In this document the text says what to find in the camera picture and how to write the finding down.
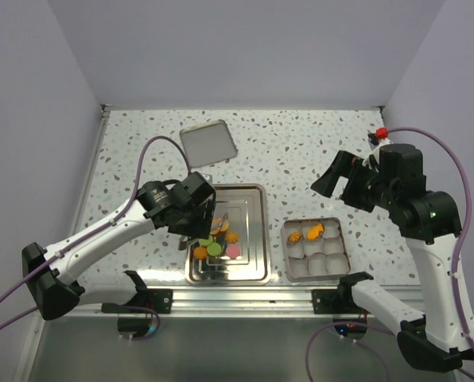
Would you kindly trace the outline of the round dotted orange cookie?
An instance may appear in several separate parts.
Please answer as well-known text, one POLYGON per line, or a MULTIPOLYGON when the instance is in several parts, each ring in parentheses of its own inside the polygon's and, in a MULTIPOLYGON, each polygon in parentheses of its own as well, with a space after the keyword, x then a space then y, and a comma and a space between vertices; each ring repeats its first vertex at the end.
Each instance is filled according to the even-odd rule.
POLYGON ((227 229, 226 229, 226 220, 221 220, 221 219, 213 220, 212 226, 211 226, 211 231, 210 231, 210 234, 212 236, 217 236, 221 232, 226 232, 226 231, 227 231, 227 229))

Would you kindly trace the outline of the pink sandwich cookie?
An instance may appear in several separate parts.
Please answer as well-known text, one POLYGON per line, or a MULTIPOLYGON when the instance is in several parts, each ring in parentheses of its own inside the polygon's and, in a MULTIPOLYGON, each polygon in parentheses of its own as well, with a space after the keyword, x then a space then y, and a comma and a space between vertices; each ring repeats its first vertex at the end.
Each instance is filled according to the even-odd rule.
POLYGON ((241 256, 239 245, 237 244, 227 245, 225 254, 229 259, 238 259, 241 256))

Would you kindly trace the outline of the orange fish cookie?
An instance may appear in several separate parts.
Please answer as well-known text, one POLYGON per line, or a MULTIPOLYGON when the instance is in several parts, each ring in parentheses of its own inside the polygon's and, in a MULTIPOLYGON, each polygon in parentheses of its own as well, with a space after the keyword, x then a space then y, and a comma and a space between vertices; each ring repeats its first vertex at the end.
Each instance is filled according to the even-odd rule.
POLYGON ((315 241, 322 237, 324 233, 324 225, 322 223, 312 226, 306 233, 305 238, 308 241, 315 241))

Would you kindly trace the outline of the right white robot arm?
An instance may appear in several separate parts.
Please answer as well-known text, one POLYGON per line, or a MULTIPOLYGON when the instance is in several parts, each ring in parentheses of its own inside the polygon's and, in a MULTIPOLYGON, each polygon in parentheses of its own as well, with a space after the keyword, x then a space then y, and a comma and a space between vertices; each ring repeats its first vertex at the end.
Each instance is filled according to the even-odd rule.
POLYGON ((333 306, 374 315, 417 370, 450 372, 474 361, 474 317, 462 267, 453 265, 463 236, 459 212, 450 195, 427 190, 422 152, 410 144, 386 144, 368 158, 341 150, 311 189, 330 197, 342 177, 348 181, 340 197, 346 205, 385 209, 398 226, 414 258, 425 309, 408 306, 365 271, 340 278, 333 306))

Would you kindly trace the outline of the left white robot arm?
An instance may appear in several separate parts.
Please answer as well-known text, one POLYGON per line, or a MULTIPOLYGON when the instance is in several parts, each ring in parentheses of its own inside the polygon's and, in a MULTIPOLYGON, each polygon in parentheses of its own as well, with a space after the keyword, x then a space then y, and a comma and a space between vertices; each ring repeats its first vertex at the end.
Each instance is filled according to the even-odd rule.
POLYGON ((148 181, 114 212, 65 240, 21 252, 22 274, 43 319, 52 321, 80 305, 77 279, 122 245, 155 230, 206 239, 216 209, 216 189, 198 172, 183 181, 148 181))

